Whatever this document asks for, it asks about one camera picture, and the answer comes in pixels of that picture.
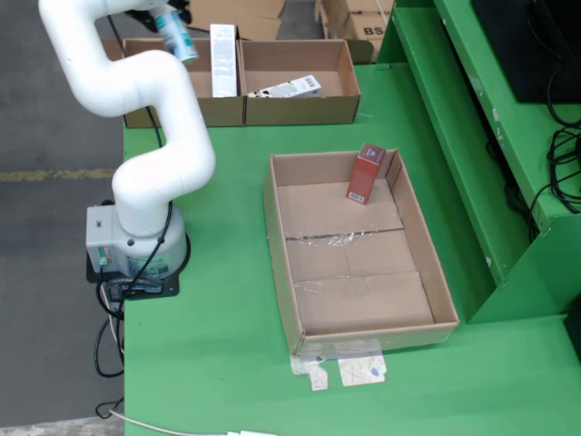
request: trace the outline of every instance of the green table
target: green table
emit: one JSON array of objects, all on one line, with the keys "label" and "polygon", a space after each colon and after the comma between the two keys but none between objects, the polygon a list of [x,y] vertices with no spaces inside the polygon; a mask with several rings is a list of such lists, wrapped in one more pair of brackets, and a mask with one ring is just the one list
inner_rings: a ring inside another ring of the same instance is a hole
[{"label": "green table", "polygon": [[[125,411],[176,431],[571,435],[581,368],[560,317],[467,325],[494,287],[407,64],[357,69],[357,122],[211,129],[216,174],[176,204],[192,239],[179,296],[128,302]],[[125,130],[125,156],[151,129]],[[384,383],[327,391],[291,373],[271,272],[261,184],[270,154],[401,151],[463,323],[440,345],[389,352]],[[128,436],[157,434],[125,425]]]}]

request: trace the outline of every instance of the black monitor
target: black monitor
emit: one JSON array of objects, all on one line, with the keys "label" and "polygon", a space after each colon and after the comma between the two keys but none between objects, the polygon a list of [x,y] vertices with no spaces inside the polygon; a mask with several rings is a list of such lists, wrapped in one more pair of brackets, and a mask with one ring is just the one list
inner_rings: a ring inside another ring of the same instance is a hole
[{"label": "black monitor", "polygon": [[581,1],[472,0],[516,99],[581,103]]}]

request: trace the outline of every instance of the yellow floor marking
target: yellow floor marking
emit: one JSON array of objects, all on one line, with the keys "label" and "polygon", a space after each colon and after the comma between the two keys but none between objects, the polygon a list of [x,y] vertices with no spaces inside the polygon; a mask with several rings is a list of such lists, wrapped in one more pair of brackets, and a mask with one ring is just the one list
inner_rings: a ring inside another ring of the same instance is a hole
[{"label": "yellow floor marking", "polygon": [[95,170],[60,170],[60,171],[14,171],[0,172],[2,182],[42,182],[49,179],[81,180],[81,179],[110,179],[115,170],[113,168],[98,168]]}]

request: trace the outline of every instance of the white product box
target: white product box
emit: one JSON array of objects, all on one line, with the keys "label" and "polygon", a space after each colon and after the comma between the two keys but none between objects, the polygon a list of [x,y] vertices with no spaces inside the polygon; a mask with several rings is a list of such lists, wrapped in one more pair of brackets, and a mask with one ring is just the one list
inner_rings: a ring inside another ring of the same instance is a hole
[{"label": "white product box", "polygon": [[307,75],[284,84],[277,84],[270,88],[261,89],[260,91],[248,94],[248,96],[261,98],[319,97],[320,84],[317,82],[314,75]]},{"label": "white product box", "polygon": [[212,50],[212,96],[214,98],[238,95],[236,73],[236,26],[210,25]]}]

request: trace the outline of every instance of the sticker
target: sticker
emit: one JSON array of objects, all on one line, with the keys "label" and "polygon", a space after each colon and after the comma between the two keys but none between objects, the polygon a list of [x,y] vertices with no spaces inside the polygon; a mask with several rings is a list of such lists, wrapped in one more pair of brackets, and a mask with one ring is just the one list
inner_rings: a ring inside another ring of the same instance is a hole
[{"label": "sticker", "polygon": [[[143,268],[147,259],[136,259],[134,257],[127,257],[127,268],[131,276],[136,276]],[[168,253],[157,256],[147,265],[147,269],[143,272],[143,277],[157,277],[170,271],[170,255]]]},{"label": "sticker", "polygon": [[324,391],[329,388],[329,375],[319,366],[323,362],[325,362],[324,359],[320,357],[290,357],[292,373],[297,376],[309,375],[310,387],[313,391]]},{"label": "sticker", "polygon": [[337,359],[343,386],[382,383],[388,368],[381,352],[371,352],[367,357]]},{"label": "sticker", "polygon": [[349,193],[349,198],[351,200],[355,200],[356,202],[359,202],[359,203],[365,202],[365,197],[363,195],[359,195],[357,193]]}]

